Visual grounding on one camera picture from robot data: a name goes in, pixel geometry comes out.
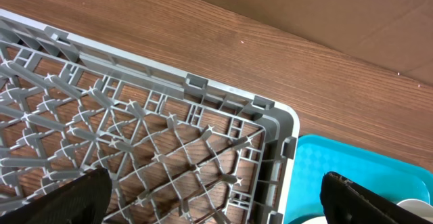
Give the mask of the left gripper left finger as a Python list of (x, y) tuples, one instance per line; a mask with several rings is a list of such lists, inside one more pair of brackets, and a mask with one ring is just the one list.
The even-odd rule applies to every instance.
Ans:
[(95, 169), (1, 217), (1, 224), (100, 224), (108, 209), (112, 180)]

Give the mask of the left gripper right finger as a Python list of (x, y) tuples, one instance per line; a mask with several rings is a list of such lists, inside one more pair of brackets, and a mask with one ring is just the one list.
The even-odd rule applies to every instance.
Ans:
[(337, 172), (326, 173), (320, 201), (329, 224), (429, 224)]

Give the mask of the grey round bowl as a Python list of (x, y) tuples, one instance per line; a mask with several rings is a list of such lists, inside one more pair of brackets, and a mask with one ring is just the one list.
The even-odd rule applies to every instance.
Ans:
[(427, 202), (418, 199), (406, 199), (398, 202), (397, 205), (429, 222), (432, 222), (433, 206)]

